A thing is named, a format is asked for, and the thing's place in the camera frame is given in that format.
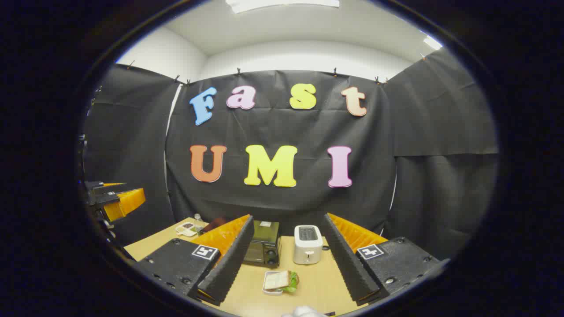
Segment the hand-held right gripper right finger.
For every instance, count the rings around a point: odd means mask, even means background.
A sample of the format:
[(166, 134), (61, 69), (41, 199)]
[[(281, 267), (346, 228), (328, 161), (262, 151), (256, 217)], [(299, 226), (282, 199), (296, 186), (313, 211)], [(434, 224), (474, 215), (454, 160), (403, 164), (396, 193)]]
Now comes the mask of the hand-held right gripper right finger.
[(324, 237), (359, 306), (409, 289), (446, 263), (406, 237), (385, 239), (330, 213), (324, 215)]

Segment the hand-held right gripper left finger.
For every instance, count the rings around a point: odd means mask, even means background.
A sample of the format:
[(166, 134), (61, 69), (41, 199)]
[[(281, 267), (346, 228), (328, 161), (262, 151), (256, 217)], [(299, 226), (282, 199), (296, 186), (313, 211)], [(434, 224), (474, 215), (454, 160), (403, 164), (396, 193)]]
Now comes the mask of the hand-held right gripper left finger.
[(244, 215), (192, 241), (171, 239), (135, 263), (147, 279), (182, 298), (219, 306), (227, 297), (254, 235)]

